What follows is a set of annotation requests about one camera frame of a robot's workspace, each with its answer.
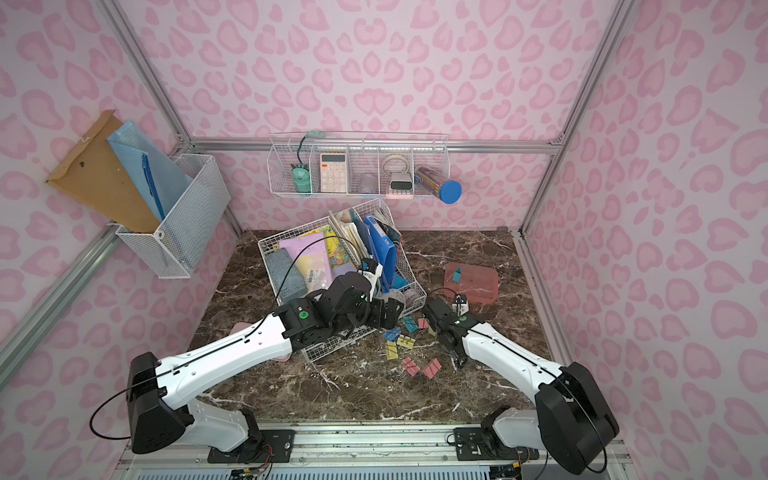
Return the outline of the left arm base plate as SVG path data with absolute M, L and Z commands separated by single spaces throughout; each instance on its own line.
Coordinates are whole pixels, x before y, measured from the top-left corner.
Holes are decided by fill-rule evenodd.
M 293 450 L 296 431 L 292 429 L 265 430 L 258 440 L 248 439 L 231 452 L 211 448 L 209 464 L 288 463 Z

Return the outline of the teal binder clip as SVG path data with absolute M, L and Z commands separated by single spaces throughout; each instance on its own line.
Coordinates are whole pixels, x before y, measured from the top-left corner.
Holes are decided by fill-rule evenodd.
M 418 324 L 411 316 L 405 316 L 403 318 L 403 325 L 409 333 L 413 333 L 419 329 Z

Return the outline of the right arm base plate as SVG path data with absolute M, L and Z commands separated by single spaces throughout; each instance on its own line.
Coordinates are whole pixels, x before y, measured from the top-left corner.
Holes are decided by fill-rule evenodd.
M 508 447 L 490 429 L 483 427 L 455 428 L 446 443 L 455 448 L 459 461 L 509 460 L 527 462 L 540 458 L 537 449 Z

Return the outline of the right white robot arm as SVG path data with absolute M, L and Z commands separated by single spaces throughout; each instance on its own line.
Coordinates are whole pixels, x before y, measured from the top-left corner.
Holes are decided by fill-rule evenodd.
M 469 359 L 486 365 L 535 405 L 532 415 L 499 407 L 479 427 L 455 429 L 453 443 L 459 459 L 521 461 L 524 449 L 544 450 L 574 475 L 589 470 L 598 457 L 608 462 L 607 447 L 620 427 L 584 365 L 546 360 L 440 298 L 430 300 L 423 314 L 458 366 Z

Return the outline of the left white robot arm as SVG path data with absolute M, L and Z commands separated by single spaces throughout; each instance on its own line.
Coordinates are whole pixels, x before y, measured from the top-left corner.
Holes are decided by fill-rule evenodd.
M 198 400 L 202 392 L 264 362 L 323 343 L 361 326 L 392 328 L 405 305 L 375 295 L 377 275 L 348 272 L 326 289 L 278 306 L 255 324 L 191 352 L 130 365 L 124 391 L 128 441 L 135 454 L 180 444 L 207 446 L 216 462 L 254 461 L 268 447 L 255 415 Z

